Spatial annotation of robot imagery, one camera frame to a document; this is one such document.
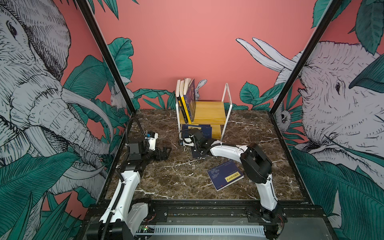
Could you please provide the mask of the yellow cartoon cover book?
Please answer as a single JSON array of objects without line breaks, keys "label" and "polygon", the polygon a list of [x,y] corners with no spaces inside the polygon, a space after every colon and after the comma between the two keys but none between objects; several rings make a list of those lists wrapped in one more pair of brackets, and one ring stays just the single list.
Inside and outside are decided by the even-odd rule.
[{"label": "yellow cartoon cover book", "polygon": [[191,78],[185,78],[185,79],[181,80],[180,89],[179,89],[179,95],[181,97],[182,106],[183,106],[183,110],[185,113],[186,124],[192,123],[192,116],[191,116],[190,107],[189,107],[188,100],[187,100],[187,91],[189,89],[189,85],[190,85],[191,81],[192,81]]}]

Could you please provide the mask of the black book with gold title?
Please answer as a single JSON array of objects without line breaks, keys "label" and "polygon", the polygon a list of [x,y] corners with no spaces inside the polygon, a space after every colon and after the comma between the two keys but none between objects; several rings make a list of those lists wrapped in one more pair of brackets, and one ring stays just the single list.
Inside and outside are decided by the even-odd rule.
[{"label": "black book with gold title", "polygon": [[176,94],[176,98],[177,98],[179,107],[180,107],[181,112],[182,112],[182,116],[183,116],[184,122],[185,122],[185,124],[188,124],[188,118],[187,118],[187,115],[186,115],[186,112],[185,112],[185,109],[184,109],[184,105],[182,103],[182,98],[181,98],[181,95],[180,95],[180,84],[181,84],[181,80],[178,80],[177,81],[177,86],[176,86],[175,94]]}]

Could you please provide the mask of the dark wolf eye book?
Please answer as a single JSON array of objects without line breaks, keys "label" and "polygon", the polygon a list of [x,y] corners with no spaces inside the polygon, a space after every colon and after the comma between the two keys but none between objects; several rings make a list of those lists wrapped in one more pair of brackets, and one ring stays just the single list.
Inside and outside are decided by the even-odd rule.
[{"label": "dark wolf eye book", "polygon": [[207,156],[212,156],[210,148],[210,146],[200,146],[198,149],[196,147],[191,147],[193,159],[205,159]]}]

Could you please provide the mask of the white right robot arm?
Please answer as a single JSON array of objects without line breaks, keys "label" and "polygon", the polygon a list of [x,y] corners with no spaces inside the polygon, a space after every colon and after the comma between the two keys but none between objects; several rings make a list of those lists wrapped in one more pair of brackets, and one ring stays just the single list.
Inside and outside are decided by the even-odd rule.
[{"label": "white right robot arm", "polygon": [[184,145],[191,146],[192,152],[201,157],[223,157],[241,163],[247,177],[257,186],[261,204],[259,215],[266,222],[284,221],[285,215],[278,205],[273,186],[272,161],[256,143],[247,146],[227,144],[206,138],[198,129],[185,130],[180,137]]}]

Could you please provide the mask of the purple portrait cover book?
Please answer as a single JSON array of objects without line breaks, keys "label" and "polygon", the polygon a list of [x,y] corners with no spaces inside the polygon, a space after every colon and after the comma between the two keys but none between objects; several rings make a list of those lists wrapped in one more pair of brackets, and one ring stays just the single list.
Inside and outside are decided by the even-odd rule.
[{"label": "purple portrait cover book", "polygon": [[192,123],[196,113],[195,79],[185,78],[183,96]]}]

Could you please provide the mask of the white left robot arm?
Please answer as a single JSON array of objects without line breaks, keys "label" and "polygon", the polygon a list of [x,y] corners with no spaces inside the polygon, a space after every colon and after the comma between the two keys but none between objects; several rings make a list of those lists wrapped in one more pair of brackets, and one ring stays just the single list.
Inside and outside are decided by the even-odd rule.
[{"label": "white left robot arm", "polygon": [[156,137],[133,140],[127,144],[128,155],[117,168],[119,183],[107,209],[86,232],[87,240],[134,240],[142,222],[154,217],[149,200],[133,202],[146,166],[152,161],[165,161],[172,148],[156,146]]}]

